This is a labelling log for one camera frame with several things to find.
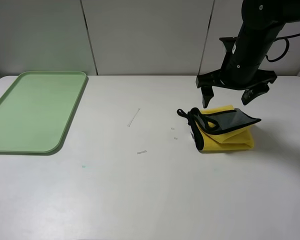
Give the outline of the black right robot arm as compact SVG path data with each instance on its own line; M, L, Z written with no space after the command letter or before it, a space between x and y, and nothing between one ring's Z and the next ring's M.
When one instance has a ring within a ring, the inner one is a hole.
M220 69L196 77L203 108L214 97L213 87L243 91L243 105L269 91L277 75L259 67L285 24L300 22L300 0L245 0L241 16L238 35L220 38L226 50Z

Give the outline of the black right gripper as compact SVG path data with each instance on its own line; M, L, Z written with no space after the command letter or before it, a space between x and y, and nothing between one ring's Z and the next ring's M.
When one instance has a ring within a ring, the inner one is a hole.
M262 70L256 66L222 67L209 73L196 77L196 86L201 88L202 106L207 108L214 97L212 87L219 87L231 90L245 90L241 101L243 105L249 104L255 98L266 94L269 91L268 84L277 79L273 70Z

